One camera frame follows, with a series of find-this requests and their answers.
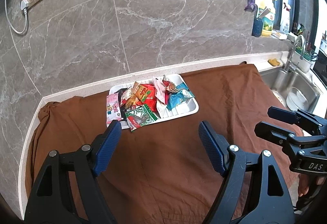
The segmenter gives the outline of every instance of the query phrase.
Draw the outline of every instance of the yellow dish soap bottle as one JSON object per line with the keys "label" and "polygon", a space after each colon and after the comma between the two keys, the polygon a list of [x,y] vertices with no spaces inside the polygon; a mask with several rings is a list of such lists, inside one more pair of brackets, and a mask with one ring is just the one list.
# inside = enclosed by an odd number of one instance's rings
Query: yellow dish soap bottle
{"label": "yellow dish soap bottle", "polygon": [[276,14],[276,9],[274,7],[273,1],[277,0],[263,0],[259,4],[259,9],[258,9],[258,16],[264,11],[265,7],[268,7],[270,9],[270,13],[265,15],[262,20],[263,20],[263,27],[262,27],[262,36],[270,36],[272,34],[272,28],[274,26],[274,20],[275,20],[275,14]]}

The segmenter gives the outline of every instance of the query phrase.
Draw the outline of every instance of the chrome faucet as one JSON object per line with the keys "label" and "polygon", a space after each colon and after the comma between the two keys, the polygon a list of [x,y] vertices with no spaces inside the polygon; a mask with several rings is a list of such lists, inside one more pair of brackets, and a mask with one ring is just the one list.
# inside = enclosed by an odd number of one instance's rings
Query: chrome faucet
{"label": "chrome faucet", "polygon": [[305,55],[305,46],[306,46],[306,42],[305,42],[305,38],[304,38],[302,35],[299,35],[299,36],[297,37],[297,39],[295,40],[295,42],[294,42],[294,46],[293,46],[293,48],[291,49],[291,53],[289,54],[289,57],[288,57],[288,59],[287,59],[287,62],[286,62],[285,65],[284,65],[284,68],[283,68],[283,69],[284,69],[284,71],[285,71],[286,73],[288,73],[290,70],[294,72],[294,71],[296,70],[296,68],[298,67],[298,65],[299,65],[299,63],[298,63],[298,64],[294,64],[294,63],[292,62],[293,54],[294,54],[294,52],[295,52],[297,46],[301,46],[301,47],[302,47],[302,52],[301,52],[300,59],[303,60],[303,57],[304,57],[304,55]]}

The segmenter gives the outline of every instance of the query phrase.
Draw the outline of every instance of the metal pivot bolt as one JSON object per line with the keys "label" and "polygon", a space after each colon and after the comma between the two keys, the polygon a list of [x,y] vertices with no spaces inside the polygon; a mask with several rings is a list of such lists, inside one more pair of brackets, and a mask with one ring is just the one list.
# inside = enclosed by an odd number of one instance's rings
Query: metal pivot bolt
{"label": "metal pivot bolt", "polygon": [[236,146],[236,145],[230,145],[229,146],[229,149],[231,150],[231,151],[233,151],[233,152],[236,152],[236,151],[238,151],[238,146]]}
{"label": "metal pivot bolt", "polygon": [[269,150],[264,150],[264,155],[266,157],[270,157],[271,156],[271,152]]}
{"label": "metal pivot bolt", "polygon": [[56,150],[51,150],[51,151],[49,152],[49,156],[50,156],[50,157],[54,157],[55,155],[57,155]]}
{"label": "metal pivot bolt", "polygon": [[88,151],[90,149],[91,149],[91,146],[90,145],[84,145],[84,146],[82,146],[82,150],[83,151]]}

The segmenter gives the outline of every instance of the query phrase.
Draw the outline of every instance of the stainless steel sink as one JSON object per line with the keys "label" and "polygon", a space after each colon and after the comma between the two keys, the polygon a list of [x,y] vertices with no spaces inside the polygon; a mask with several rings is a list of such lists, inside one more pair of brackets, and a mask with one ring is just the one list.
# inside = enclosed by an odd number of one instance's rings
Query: stainless steel sink
{"label": "stainless steel sink", "polygon": [[286,73],[282,68],[274,68],[261,74],[265,84],[273,91],[277,91],[286,101],[291,87],[296,87],[302,92],[309,103],[308,112],[312,113],[318,102],[320,93],[302,74],[297,72]]}

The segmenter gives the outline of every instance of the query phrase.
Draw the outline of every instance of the brown tablecloth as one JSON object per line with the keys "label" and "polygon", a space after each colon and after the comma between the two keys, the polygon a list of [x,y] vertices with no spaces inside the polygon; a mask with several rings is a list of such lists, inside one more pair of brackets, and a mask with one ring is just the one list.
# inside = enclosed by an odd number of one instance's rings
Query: brown tablecloth
{"label": "brown tablecloth", "polygon": [[[222,183],[197,134],[202,120],[208,120],[217,133],[244,151],[270,150],[288,186],[296,178],[289,171],[289,159],[281,148],[254,134],[254,127],[260,121],[302,134],[298,127],[268,117],[270,106],[282,105],[254,65],[205,69],[182,77],[196,96],[199,111],[134,132],[123,130],[107,170],[98,178],[119,224],[202,222]],[[28,195],[49,151],[75,151],[105,131],[107,94],[50,102],[40,110],[40,125],[27,158]],[[76,207],[85,216],[76,180],[71,176]],[[236,215],[241,214],[249,181],[247,175]]]}

